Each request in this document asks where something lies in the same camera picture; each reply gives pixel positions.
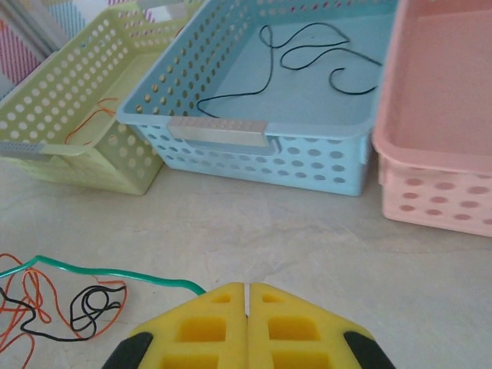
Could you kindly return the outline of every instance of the green wire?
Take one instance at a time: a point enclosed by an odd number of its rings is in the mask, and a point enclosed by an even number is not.
[[[136,273],[134,271],[124,271],[122,269],[106,269],[106,268],[83,268],[77,267],[75,265],[67,264],[62,261],[48,258],[46,256],[37,255],[27,263],[19,265],[18,267],[8,269],[0,273],[0,279],[8,277],[11,274],[24,271],[31,268],[37,262],[47,264],[53,268],[62,269],[63,271],[70,271],[76,274],[86,274],[86,275],[112,275],[114,277],[135,279],[137,281],[148,282],[156,284],[158,286],[164,287],[180,287],[187,288],[188,290],[196,293],[196,295],[201,295],[206,293],[206,291],[199,285],[192,281],[187,281],[185,279],[165,279],[159,278],[148,274]]]

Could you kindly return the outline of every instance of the basket handle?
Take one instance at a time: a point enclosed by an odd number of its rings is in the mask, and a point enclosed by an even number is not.
[[[0,142],[0,156],[5,158],[50,161],[50,155],[41,153],[44,146],[44,144],[2,141]]]
[[[68,167],[69,164],[60,156],[42,153],[45,144],[29,144],[26,142],[0,142],[0,157],[21,160],[44,161],[59,167]]]
[[[188,17],[188,8],[184,0],[137,0],[137,6],[143,11],[144,9],[167,7],[171,19],[180,19]]]
[[[217,118],[173,117],[168,130],[178,139],[215,144],[269,146],[266,121],[228,121]]]

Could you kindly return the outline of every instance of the perforated basket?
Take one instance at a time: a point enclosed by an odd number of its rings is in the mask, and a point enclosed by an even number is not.
[[[114,116],[92,115],[105,98],[116,111],[187,20],[150,23],[137,2],[104,10],[2,102],[0,155],[42,180],[144,194],[161,159]]]
[[[384,214],[492,237],[492,2],[400,4],[374,133]]]
[[[202,105],[203,98],[256,91],[268,79],[269,51],[303,25],[329,22],[351,37],[349,48],[385,59],[396,0],[210,0],[118,109],[172,168],[277,185],[359,195],[372,151],[378,94],[346,96],[330,89],[329,72],[347,67],[340,82],[360,91],[377,86],[381,68],[332,53],[303,71],[278,67],[261,94]],[[288,46],[326,43],[334,36],[311,28]],[[304,49],[299,58],[316,50]]]

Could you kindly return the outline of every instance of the gray floor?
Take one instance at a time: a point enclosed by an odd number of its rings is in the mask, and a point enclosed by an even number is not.
[[[207,290],[263,281],[365,326],[400,369],[492,362],[492,240],[385,219],[375,175],[362,198],[348,198],[164,168],[148,194],[132,197],[35,181],[5,162],[0,172],[0,250],[23,261],[43,254]],[[0,270],[11,266],[0,261]],[[66,314],[94,283],[40,268]],[[12,297],[20,296],[17,278]],[[101,367],[133,327],[192,298],[128,286],[128,305],[106,334],[77,344],[38,338],[28,368]],[[45,307],[54,313],[51,298]],[[7,321],[2,314],[1,330]],[[59,321],[33,327],[72,337]],[[0,367],[21,367],[22,340],[0,355]]]

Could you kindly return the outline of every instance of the striped fabric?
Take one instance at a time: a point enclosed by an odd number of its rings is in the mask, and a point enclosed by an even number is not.
[[[8,25],[0,30],[0,69],[17,85],[41,63]]]
[[[49,5],[47,8],[69,38],[74,38],[85,27],[84,17],[71,1]]]

